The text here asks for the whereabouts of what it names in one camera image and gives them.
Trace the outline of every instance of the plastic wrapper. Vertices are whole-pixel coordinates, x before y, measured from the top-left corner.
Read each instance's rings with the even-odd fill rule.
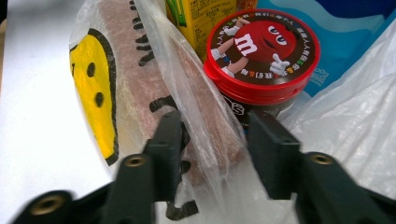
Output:
[[[338,81],[283,123],[368,189],[396,198],[396,23]]]
[[[202,67],[154,0],[87,0],[78,13],[70,68],[107,163],[116,167],[117,155],[140,153],[161,116],[178,109],[189,134],[182,160],[191,168],[175,203],[195,200],[199,209],[180,222],[244,223],[248,211],[240,207],[265,194],[242,128]],[[241,170],[249,175],[237,175]],[[247,177],[256,184],[245,185]],[[173,222],[158,205],[158,222]]]
[[[342,79],[308,103],[302,94],[292,113],[281,118],[303,142],[303,151],[333,155],[364,187],[393,198],[395,31],[393,23]],[[90,35],[101,45],[81,50]],[[165,216],[166,204],[157,203],[157,223],[297,223],[292,201],[267,199],[233,112],[155,0],[87,0],[78,13],[70,49],[71,70],[96,139],[104,129],[94,109],[105,105],[107,97],[115,99],[114,114],[114,107],[99,106],[107,108],[107,128],[116,134],[107,141],[113,143],[105,150],[110,154],[140,153],[160,117],[175,109],[181,112],[189,134],[182,160],[190,161],[191,168],[182,176],[175,205],[195,200],[199,213],[174,221]],[[90,84],[100,71],[100,63],[90,68],[90,59],[103,54],[105,81]],[[116,69],[109,69],[114,64]],[[111,84],[110,93],[102,92],[101,97],[95,83]]]
[[[311,96],[343,75],[396,18],[392,0],[259,0],[257,8],[289,13],[317,35],[320,61],[305,88]]]

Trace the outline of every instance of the white plastic bag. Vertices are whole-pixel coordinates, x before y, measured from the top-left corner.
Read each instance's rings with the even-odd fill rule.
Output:
[[[303,151],[338,159],[360,185],[396,198],[396,22],[338,81],[283,124]]]
[[[177,108],[182,114],[191,139],[182,159],[190,161],[191,168],[183,175],[176,206],[195,200],[199,214],[179,222],[218,224],[272,220],[271,216],[260,214],[262,210],[273,214],[279,205],[268,203],[265,208],[255,205],[267,201],[248,159],[239,122],[206,77],[202,63],[187,40],[166,18],[156,1],[85,2],[70,45],[71,68],[74,79],[80,82],[78,93],[82,96],[87,90],[90,93],[92,78],[96,77],[89,69],[90,61],[86,60],[96,59],[102,52],[90,45],[81,45],[85,38],[92,39],[91,29],[99,32],[100,39],[105,38],[106,45],[112,49],[113,53],[106,54],[103,61],[114,63],[117,68],[115,118],[121,156],[141,152],[165,112]],[[136,41],[145,34],[148,42],[142,46]],[[147,45],[152,51],[136,50]],[[142,62],[141,59],[147,59],[151,52],[155,57]],[[81,99],[89,103],[93,98]],[[90,114],[90,109],[87,111],[87,117],[96,115]],[[93,124],[101,126],[101,120],[93,119]],[[158,222],[174,222],[165,217],[164,204],[159,203],[159,207]]]

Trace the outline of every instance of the yellow juice box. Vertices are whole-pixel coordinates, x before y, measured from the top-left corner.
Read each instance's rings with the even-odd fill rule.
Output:
[[[169,20],[186,37],[202,62],[211,30],[235,11],[236,0],[166,0]]]

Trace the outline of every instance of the white surface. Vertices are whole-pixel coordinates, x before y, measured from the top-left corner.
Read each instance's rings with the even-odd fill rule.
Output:
[[[0,223],[54,189],[112,178],[84,119],[68,42],[82,0],[9,0],[0,95]]]

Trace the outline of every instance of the red lid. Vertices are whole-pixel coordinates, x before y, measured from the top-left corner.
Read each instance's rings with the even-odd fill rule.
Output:
[[[207,41],[206,74],[224,94],[251,105],[288,101],[308,83],[319,43],[301,20],[251,9],[227,17]]]

